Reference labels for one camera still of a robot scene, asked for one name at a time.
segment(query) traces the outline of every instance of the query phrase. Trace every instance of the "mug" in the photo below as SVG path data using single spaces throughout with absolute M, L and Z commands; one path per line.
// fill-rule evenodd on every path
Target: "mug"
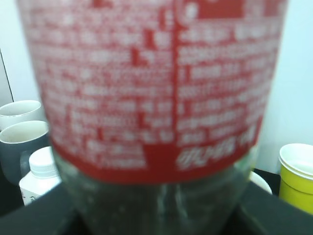
M 41 120 L 45 121 L 45 113 L 41 102 L 23 100 L 0 107 L 0 131 L 14 124 Z
M 0 160 L 7 180 L 18 185 L 30 171 L 30 155 L 47 146 L 48 124 L 44 121 L 26 121 L 4 129 L 0 133 Z

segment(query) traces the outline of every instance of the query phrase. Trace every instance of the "white wall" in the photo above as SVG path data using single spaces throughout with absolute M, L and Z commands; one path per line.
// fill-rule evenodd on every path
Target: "white wall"
M 277 172 L 293 142 L 313 144 L 313 0 L 290 0 L 257 168 Z
M 12 102 L 12 95 L 0 54 L 0 107 Z
M 15 0 L 0 0 L 0 48 L 14 100 L 39 100 Z

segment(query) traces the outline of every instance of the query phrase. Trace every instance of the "red label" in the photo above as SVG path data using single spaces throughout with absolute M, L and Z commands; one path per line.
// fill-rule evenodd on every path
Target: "red label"
M 256 144 L 286 0 L 21 0 L 52 141 L 90 177 L 192 180 Z

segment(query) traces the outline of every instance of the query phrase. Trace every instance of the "bottle cap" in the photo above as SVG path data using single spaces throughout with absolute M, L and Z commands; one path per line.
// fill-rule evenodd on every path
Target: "bottle cap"
M 52 157 L 51 147 L 34 152 L 29 158 L 30 171 L 35 177 L 50 178 L 58 176 L 58 170 Z

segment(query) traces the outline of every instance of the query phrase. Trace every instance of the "yellow cup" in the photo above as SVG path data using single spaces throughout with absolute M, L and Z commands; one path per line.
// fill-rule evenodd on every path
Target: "yellow cup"
M 279 197 L 313 214 L 313 146 L 292 143 L 280 149 L 281 185 Z

